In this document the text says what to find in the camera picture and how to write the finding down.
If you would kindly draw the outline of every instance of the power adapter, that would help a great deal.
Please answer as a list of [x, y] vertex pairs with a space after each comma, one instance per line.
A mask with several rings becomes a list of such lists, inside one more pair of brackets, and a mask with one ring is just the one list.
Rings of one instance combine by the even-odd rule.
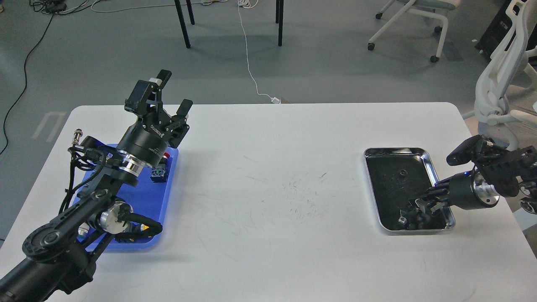
[[47, 6], [45, 6], [45, 9], [43, 11], [45, 13], [57, 13], [61, 12], [67, 9], [67, 4], [65, 0], [59, 0], [59, 1], [52, 1], [52, 3], [48, 3]]

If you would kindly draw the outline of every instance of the black chair leg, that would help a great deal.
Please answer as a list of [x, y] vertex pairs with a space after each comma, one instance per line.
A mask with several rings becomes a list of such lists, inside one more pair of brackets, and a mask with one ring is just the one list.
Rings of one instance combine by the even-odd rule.
[[280, 21], [280, 0], [276, 0], [276, 24]]
[[279, 5], [279, 12], [278, 12], [278, 25], [279, 25], [279, 28], [278, 28], [278, 46], [281, 46], [281, 37], [283, 35], [283, 32], [284, 32], [284, 0], [279, 0], [280, 1], [280, 5]]
[[185, 39], [186, 48], [190, 48], [190, 40], [188, 39], [188, 33], [186, 32], [185, 17], [183, 17], [181, 2], [179, 0], [173, 1], [175, 2], [175, 8], [177, 9], [177, 15], [179, 16], [179, 23], [181, 24], [181, 30], [183, 32], [183, 38]]
[[188, 16], [190, 17], [190, 24], [194, 25], [194, 13], [192, 12], [192, 3], [190, 0], [186, 0], [186, 7], [188, 8]]

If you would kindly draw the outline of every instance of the stainless steel tray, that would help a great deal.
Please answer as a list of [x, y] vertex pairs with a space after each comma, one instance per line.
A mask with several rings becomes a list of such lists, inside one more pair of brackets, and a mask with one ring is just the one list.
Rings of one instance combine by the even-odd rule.
[[420, 234], [448, 231], [455, 226], [449, 207], [428, 229], [400, 229], [400, 210], [409, 199], [423, 194], [438, 181], [431, 158], [421, 148], [370, 148], [365, 150], [369, 183], [381, 226], [394, 234]]

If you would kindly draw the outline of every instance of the power cord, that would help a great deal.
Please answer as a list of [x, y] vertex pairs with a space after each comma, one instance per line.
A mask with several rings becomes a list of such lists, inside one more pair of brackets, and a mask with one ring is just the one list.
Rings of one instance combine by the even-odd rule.
[[[253, 82], [255, 83], [256, 85], [256, 92], [257, 92], [257, 95], [259, 96], [268, 96], [270, 98], [270, 101], [273, 103], [273, 104], [280, 104], [281, 103], [281, 100], [277, 97], [271, 97], [270, 95], [268, 94], [260, 94], [259, 93], [259, 89], [257, 88], [257, 81], [256, 79], [253, 78], [252, 76], [252, 72], [250, 71], [250, 60], [248, 59], [248, 39], [246, 37], [246, 31], [244, 30], [244, 25], [242, 24], [242, 16], [241, 16], [241, 7], [244, 7], [242, 5], [245, 5], [243, 2], [248, 2], [248, 6], [250, 5], [250, 1], [249, 0], [238, 0], [237, 2], [237, 10], [238, 10], [238, 17], [240, 18], [241, 20], [241, 27], [242, 27], [242, 32], [244, 33], [244, 43], [246, 44], [246, 64], [248, 65], [248, 73], [250, 74], [250, 77], [252, 78]], [[246, 9], [251, 9], [253, 8], [254, 6], [257, 5], [257, 2], [253, 5], [253, 6], [249, 6], [249, 7], [244, 7]]]
[[[94, 11], [94, 12], [118, 12], [118, 11], [126, 11], [126, 10], [134, 10], [134, 9], [147, 9], [147, 8], [159, 8], [159, 7], [162, 7], [162, 6], [175, 6], [175, 4], [161, 4], [161, 5], [148, 5], [148, 6], [135, 6], [135, 7], [132, 7], [132, 8], [124, 8], [124, 9], [119, 9], [119, 10], [114, 10], [114, 11], [98, 11], [98, 10], [95, 10], [93, 8], [93, 6], [97, 3], [99, 3], [101, 0], [99, 1], [96, 1], [95, 3], [93, 3], [92, 5], [88, 6], [88, 7], [91, 7], [91, 10]], [[201, 5], [204, 5], [204, 6], [208, 6], [208, 5], [211, 5], [215, 2], [228, 2], [228, 0], [201, 0], [201, 2], [195, 2], [195, 3], [191, 3], [191, 4], [201, 4]]]
[[9, 107], [8, 112], [5, 114], [4, 124], [3, 124], [4, 125], [3, 130], [4, 130], [4, 137], [5, 137], [5, 147], [2, 149], [2, 151], [0, 151], [0, 155], [2, 155], [4, 153], [4, 151], [6, 150], [6, 148], [8, 147], [8, 144], [9, 144], [8, 134], [5, 131], [5, 123], [8, 120], [8, 115], [11, 112], [11, 110], [13, 109], [13, 107], [15, 107], [15, 105], [19, 102], [20, 98], [23, 96], [24, 92], [26, 91], [26, 88], [28, 87], [28, 75], [26, 74], [26, 64], [28, 63], [28, 58], [30, 57], [30, 55], [32, 54], [34, 49], [37, 48], [39, 43], [41, 43], [41, 41], [43, 41], [43, 38], [45, 37], [45, 34], [47, 33], [48, 28], [50, 27], [50, 24], [52, 23], [53, 18], [54, 18], [54, 14], [52, 14], [52, 16], [50, 17], [50, 21], [48, 22], [47, 28], [45, 28], [45, 31], [44, 31], [43, 35], [41, 36], [41, 39], [39, 39], [37, 44], [35, 44], [35, 46], [27, 54], [26, 59], [24, 60], [24, 88], [23, 88], [23, 91], [20, 93], [19, 97], [17, 98], [17, 100], [13, 103], [13, 105], [11, 105], [11, 107]]
[[88, 9], [90, 8], [91, 6], [88, 5], [86, 7], [83, 7], [85, 5], [87, 5], [90, 0], [84, 0], [82, 1], [81, 4], [79, 4], [78, 6], [72, 8], [72, 9], [68, 9], [68, 10], [64, 10], [64, 11], [55, 11], [55, 12], [49, 12], [47, 11], [46, 7], [50, 4], [54, 4], [55, 2], [57, 2], [56, 0], [28, 0], [28, 4], [29, 6], [31, 6], [34, 10], [34, 12], [41, 12], [41, 13], [44, 13], [46, 15], [50, 15], [50, 14], [53, 14], [53, 15], [58, 15], [58, 16], [64, 16], [64, 15], [70, 15], [72, 13], [75, 13], [75, 12], [81, 12], [85, 9]]
[[256, 0], [256, 3], [254, 5], [250, 3], [250, 0], [238, 0], [238, 5], [244, 9], [253, 9], [257, 5], [257, 3], [259, 3], [259, 0]]
[[[91, 161], [92, 159], [89, 156], [82, 155], [81, 153], [84, 152], [84, 149], [81, 149], [79, 146], [73, 145], [68, 150], [69, 152], [71, 152], [71, 164], [69, 169], [69, 188], [66, 189], [66, 195], [62, 201], [62, 204], [60, 205], [60, 210], [58, 214], [61, 214], [69, 208], [71, 199], [75, 195], [76, 191], [82, 188], [88, 182], [92, 181], [95, 177], [97, 177], [106, 164], [106, 156], [101, 150], [93, 150], [93, 152], [99, 154], [100, 163], [97, 164], [90, 163], [89, 161]], [[90, 175], [90, 177], [88, 177], [86, 180], [79, 183], [73, 188], [75, 181], [75, 168], [78, 168], [82, 171], [93, 171], [93, 173]]]

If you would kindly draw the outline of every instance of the white table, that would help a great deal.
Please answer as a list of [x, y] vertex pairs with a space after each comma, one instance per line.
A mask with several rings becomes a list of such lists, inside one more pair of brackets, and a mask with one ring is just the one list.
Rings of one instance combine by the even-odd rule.
[[[0, 249], [0, 275], [56, 215], [73, 130], [114, 143], [134, 120], [122, 106], [73, 110]], [[537, 301], [537, 261], [503, 200], [453, 208], [445, 234], [381, 231], [364, 150], [424, 148], [440, 178], [470, 169], [445, 163], [470, 137], [455, 106], [195, 105], [188, 123], [160, 241], [103, 254], [93, 282], [49, 301]]]

